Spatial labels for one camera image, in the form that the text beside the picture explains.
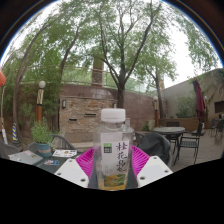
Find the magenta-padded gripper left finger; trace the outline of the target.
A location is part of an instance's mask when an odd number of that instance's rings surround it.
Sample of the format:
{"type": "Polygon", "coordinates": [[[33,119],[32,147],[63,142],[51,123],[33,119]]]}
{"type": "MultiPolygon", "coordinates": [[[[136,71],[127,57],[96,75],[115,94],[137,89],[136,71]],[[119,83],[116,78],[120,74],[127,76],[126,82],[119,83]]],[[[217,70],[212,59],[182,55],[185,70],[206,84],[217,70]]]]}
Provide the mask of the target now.
{"type": "Polygon", "coordinates": [[[76,159],[69,158],[55,172],[55,175],[68,180],[78,186],[96,189],[97,177],[94,168],[93,152],[94,149],[91,148],[82,153],[76,159]]]}

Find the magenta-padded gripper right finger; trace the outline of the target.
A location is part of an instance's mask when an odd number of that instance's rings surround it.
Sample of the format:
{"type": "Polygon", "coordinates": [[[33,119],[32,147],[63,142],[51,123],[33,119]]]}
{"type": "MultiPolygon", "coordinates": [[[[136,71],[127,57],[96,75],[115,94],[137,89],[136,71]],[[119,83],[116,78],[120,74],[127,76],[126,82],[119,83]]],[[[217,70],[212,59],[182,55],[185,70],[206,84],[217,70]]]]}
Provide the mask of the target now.
{"type": "Polygon", "coordinates": [[[149,156],[136,146],[132,147],[132,168],[138,187],[144,187],[172,174],[170,168],[158,156],[149,156]]]}

